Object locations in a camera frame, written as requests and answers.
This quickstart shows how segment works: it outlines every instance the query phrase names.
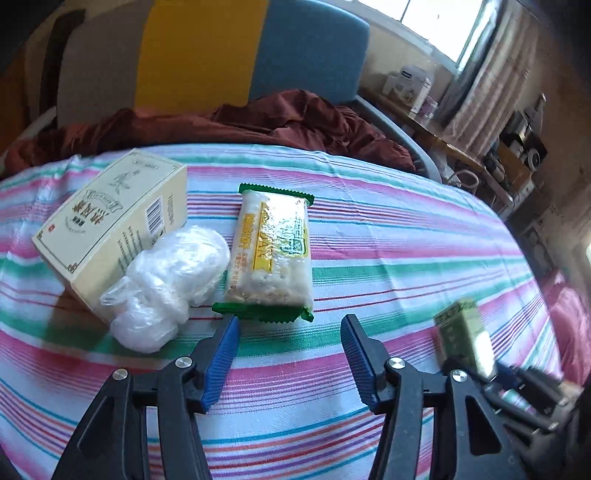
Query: blue gripper pad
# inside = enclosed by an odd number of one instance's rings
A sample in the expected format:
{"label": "blue gripper pad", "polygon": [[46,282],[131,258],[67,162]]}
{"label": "blue gripper pad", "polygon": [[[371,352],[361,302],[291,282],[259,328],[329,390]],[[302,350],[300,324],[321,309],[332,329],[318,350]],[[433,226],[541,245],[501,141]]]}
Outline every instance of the blue gripper pad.
{"label": "blue gripper pad", "polygon": [[348,319],[349,316],[347,315],[341,320],[340,341],[343,344],[343,349],[349,362],[349,368],[353,373],[353,379],[355,380],[355,385],[357,385],[357,391],[359,392],[361,401],[373,411],[379,403],[375,371],[358,336],[360,332],[355,331],[356,329]]}
{"label": "blue gripper pad", "polygon": [[220,399],[226,376],[238,351],[240,324],[235,316],[228,324],[203,378],[203,409],[208,411]]}

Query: clear plastic wrap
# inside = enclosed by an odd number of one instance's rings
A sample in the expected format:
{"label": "clear plastic wrap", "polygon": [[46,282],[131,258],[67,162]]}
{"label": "clear plastic wrap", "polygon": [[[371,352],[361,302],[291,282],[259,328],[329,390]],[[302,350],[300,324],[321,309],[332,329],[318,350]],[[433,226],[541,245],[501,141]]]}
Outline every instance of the clear plastic wrap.
{"label": "clear plastic wrap", "polygon": [[157,352],[203,304],[228,267],[230,251],[217,232],[184,227],[134,258],[126,275],[106,290],[101,304],[113,309],[113,336],[125,347]]}
{"label": "clear plastic wrap", "polygon": [[224,303],[213,310],[267,322],[312,320],[307,207],[313,196],[241,185]]}

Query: curtain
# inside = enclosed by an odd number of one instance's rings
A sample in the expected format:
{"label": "curtain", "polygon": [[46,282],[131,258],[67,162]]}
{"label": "curtain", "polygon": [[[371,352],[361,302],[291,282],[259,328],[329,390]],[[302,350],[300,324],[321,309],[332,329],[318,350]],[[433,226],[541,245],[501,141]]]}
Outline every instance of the curtain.
{"label": "curtain", "polygon": [[491,47],[502,4],[502,0],[485,0],[483,3],[472,40],[459,61],[458,69],[461,73],[450,84],[439,102],[439,108],[435,114],[435,121],[438,124],[446,127],[466,99]]}
{"label": "curtain", "polygon": [[537,40],[538,21],[508,0],[482,67],[443,132],[446,140],[477,156],[490,149],[523,93]]}

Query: white box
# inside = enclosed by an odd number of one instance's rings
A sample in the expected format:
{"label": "white box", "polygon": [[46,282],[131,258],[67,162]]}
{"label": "white box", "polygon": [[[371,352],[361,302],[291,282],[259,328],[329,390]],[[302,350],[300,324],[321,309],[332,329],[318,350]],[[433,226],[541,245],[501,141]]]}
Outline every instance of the white box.
{"label": "white box", "polygon": [[418,113],[431,90],[431,80],[427,72],[415,65],[407,65],[397,77],[389,76],[382,93],[390,95],[394,91],[396,97],[411,108],[412,113]]}
{"label": "white box", "polygon": [[33,244],[74,296],[109,322],[100,295],[186,220],[187,167],[132,150],[62,204]]}

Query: bed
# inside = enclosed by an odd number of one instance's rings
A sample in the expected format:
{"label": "bed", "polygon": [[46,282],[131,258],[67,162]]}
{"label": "bed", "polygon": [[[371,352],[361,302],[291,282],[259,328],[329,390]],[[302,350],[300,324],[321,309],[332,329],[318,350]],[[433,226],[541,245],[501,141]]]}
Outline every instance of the bed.
{"label": "bed", "polygon": [[[222,398],[199,430],[214,478],[366,478],[382,417],[361,403],[340,344],[354,313],[368,335],[423,371],[439,370],[433,316],[474,298],[499,358],[560,376],[554,331],[530,268],[484,203],[431,180],[320,152],[263,145],[146,148],[189,166],[189,224],[231,244],[241,182],[297,189],[309,210],[313,323],[243,322]],[[48,480],[77,422],[118,367],[161,368],[211,335],[219,316],[191,310],[158,354],[121,347],[56,280],[31,235],[75,190],[125,152],[73,157],[0,184],[0,444],[22,477]],[[222,294],[223,285],[216,292]],[[152,478],[163,478],[155,412]],[[417,476],[429,470],[424,411]]]}

